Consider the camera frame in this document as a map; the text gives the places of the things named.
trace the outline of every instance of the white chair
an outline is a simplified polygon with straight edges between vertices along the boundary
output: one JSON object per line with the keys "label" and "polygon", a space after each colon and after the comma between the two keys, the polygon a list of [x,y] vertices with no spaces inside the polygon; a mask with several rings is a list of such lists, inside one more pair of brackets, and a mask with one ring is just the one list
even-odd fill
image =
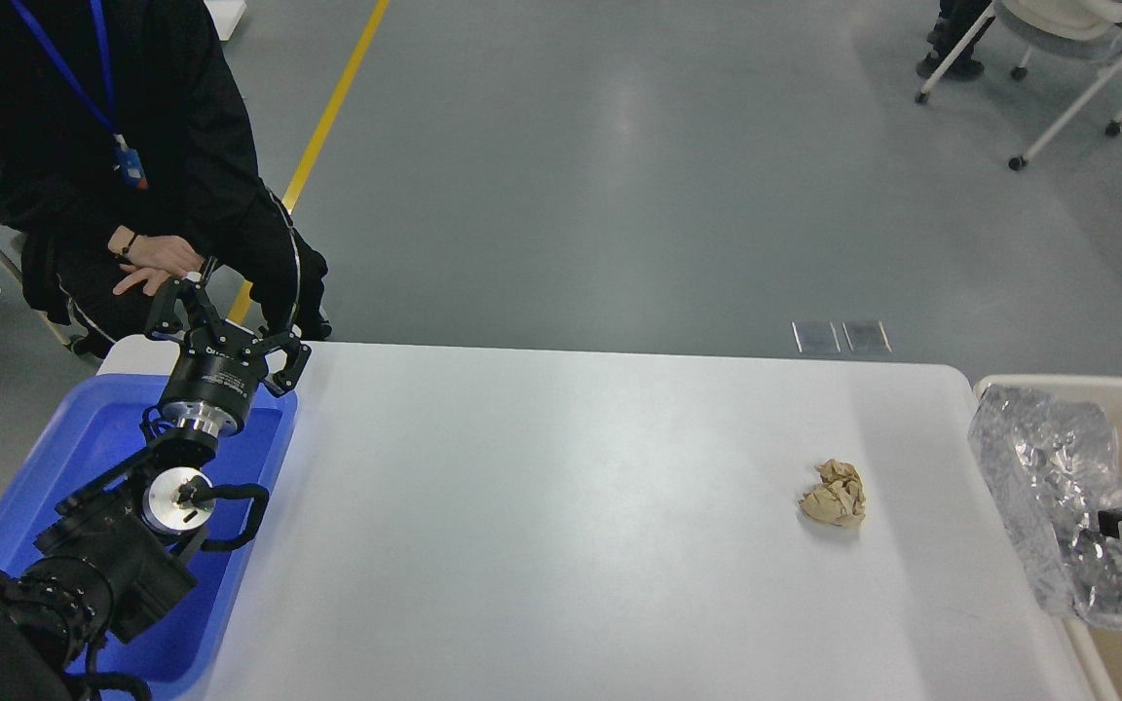
{"label": "white chair", "polygon": [[[938,84],[951,63],[964,52],[981,27],[988,26],[993,19],[1001,19],[1020,39],[1029,44],[1023,58],[1011,70],[1013,80],[1023,80],[1029,72],[1029,58],[1033,49],[1042,49],[1047,54],[1082,59],[1096,66],[1096,79],[1082,96],[1042,132],[1032,146],[1024,153],[1010,159],[1008,166],[1014,172],[1024,168],[1030,160],[1037,158],[1042,150],[1059,133],[1060,129],[1073,120],[1082,107],[1095,96],[1103,85],[1122,71],[1122,3],[1113,0],[993,0],[985,12],[981,15],[972,28],[963,36],[960,43],[942,59],[938,70],[920,87],[917,94],[918,103],[929,101],[934,86]],[[1122,131],[1122,108],[1114,119],[1107,123],[1107,137],[1116,137]]]}

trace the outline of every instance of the id badge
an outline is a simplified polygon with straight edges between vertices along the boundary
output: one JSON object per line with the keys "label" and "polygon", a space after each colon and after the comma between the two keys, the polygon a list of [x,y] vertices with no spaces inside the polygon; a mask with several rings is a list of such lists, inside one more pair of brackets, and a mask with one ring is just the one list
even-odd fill
{"label": "id badge", "polygon": [[120,177],[125,185],[134,190],[150,190],[150,183],[146,181],[146,169],[141,167],[141,156],[137,155],[137,148],[129,148],[128,144],[120,144],[114,150],[116,163],[120,165]]}

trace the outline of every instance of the crumpled paper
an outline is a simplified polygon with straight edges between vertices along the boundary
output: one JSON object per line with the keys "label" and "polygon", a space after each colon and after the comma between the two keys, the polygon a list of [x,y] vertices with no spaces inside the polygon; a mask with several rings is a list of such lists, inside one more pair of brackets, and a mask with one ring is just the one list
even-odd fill
{"label": "crumpled paper", "polygon": [[859,527],[864,523],[864,483],[850,462],[827,461],[816,465],[820,483],[801,500],[802,513],[822,524]]}

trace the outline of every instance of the blue plastic tray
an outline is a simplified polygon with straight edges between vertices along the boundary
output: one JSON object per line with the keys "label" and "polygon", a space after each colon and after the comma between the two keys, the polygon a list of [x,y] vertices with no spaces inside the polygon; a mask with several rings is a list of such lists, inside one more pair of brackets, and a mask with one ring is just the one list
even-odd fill
{"label": "blue plastic tray", "polygon": [[[34,538],[58,516],[54,506],[144,446],[141,413],[158,403],[167,378],[107,373],[72,389],[0,500],[0,570],[18,577],[40,557]],[[294,395],[255,396],[246,430],[219,441],[218,458],[202,468],[213,483],[260,483],[270,489],[284,462],[297,414]],[[221,501],[210,537],[232,537],[248,501]],[[267,509],[270,519],[270,507]],[[201,677],[223,637],[249,560],[250,543],[234,553],[199,553],[190,571],[199,585],[168,616],[129,645],[110,638],[99,670],[139,675],[157,701],[177,698]],[[84,671],[75,662],[72,673]],[[103,693],[103,698],[117,698]]]}

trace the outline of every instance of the yellow floor line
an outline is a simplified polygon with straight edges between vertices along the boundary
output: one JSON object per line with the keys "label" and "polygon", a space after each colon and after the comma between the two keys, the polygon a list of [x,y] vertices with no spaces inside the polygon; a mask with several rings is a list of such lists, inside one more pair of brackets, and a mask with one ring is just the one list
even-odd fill
{"label": "yellow floor line", "polygon": [[[329,105],[323,110],[320,123],[314,128],[314,133],[311,135],[311,142],[306,146],[306,151],[302,154],[302,163],[297,164],[297,172],[293,173],[293,179],[288,183],[288,190],[284,192],[284,206],[289,212],[293,212],[293,207],[297,205],[302,190],[306,186],[306,181],[311,178],[314,163],[320,158],[321,151],[323,151],[323,145],[327,142],[327,137],[329,137],[331,131],[331,124],[335,123],[335,117],[340,114],[340,107],[343,105],[343,99],[349,94],[349,85],[352,85],[352,79],[357,76],[358,68],[361,66],[361,58],[366,56],[366,52],[370,48],[370,43],[374,40],[375,31],[378,30],[379,22],[384,18],[384,10],[387,9],[388,1],[390,0],[378,0],[375,3],[375,9],[370,12],[368,21],[366,21],[366,28],[361,30],[358,45],[352,49],[349,62],[343,66],[343,74],[340,74],[335,90],[331,93]],[[245,323],[246,314],[249,312],[249,283],[240,286],[240,293],[237,293],[236,302],[232,303],[232,311],[228,312],[228,320],[238,324]]]}

